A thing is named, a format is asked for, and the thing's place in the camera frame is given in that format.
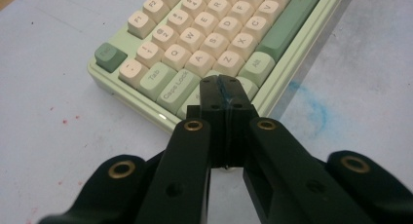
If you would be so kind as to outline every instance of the mechanical keyboard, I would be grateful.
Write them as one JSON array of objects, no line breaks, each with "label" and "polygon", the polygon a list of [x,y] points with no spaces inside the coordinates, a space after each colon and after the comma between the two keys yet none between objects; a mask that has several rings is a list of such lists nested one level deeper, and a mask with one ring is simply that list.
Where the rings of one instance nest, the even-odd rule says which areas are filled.
[{"label": "mechanical keyboard", "polygon": [[236,77],[268,116],[341,0],[146,0],[94,52],[97,84],[166,131],[206,76]]}]

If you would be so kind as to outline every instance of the blue stain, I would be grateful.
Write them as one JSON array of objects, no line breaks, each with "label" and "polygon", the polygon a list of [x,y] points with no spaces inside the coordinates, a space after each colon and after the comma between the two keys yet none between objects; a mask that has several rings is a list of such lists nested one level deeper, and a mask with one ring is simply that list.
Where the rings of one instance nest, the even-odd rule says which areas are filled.
[{"label": "blue stain", "polygon": [[312,126],[311,134],[316,137],[321,132],[325,131],[329,121],[329,113],[326,106],[320,103],[315,94],[294,81],[291,81],[288,85],[287,91],[294,92],[297,97],[303,101],[303,104],[305,105],[303,106],[303,111],[305,111],[305,116]]}]

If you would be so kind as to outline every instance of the spacebar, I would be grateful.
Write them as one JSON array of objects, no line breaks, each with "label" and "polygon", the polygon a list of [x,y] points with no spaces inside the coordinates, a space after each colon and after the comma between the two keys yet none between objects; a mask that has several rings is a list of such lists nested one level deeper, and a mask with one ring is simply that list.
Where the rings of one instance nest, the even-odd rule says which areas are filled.
[{"label": "spacebar", "polygon": [[255,51],[278,62],[319,0],[291,0]]}]

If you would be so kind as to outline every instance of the keyboard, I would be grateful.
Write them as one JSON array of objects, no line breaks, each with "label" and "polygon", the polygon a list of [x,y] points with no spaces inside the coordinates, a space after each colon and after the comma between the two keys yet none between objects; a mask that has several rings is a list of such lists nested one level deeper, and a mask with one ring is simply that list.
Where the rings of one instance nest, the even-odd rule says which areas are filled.
[{"label": "keyboard", "polygon": [[165,131],[210,75],[240,80],[268,116],[341,0],[146,0],[88,64],[96,83]]}]

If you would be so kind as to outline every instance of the white table surface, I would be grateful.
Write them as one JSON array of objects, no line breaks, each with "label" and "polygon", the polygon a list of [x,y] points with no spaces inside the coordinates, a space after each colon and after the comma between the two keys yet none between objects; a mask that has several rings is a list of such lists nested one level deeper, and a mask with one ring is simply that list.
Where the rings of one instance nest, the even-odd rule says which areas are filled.
[{"label": "white table surface", "polygon": [[[94,50],[144,0],[16,0],[0,12],[0,223],[66,211],[104,161],[169,135],[101,90]],[[362,153],[413,190],[413,0],[353,0],[273,118],[322,160]],[[208,223],[259,223],[242,170],[212,172]]]}]

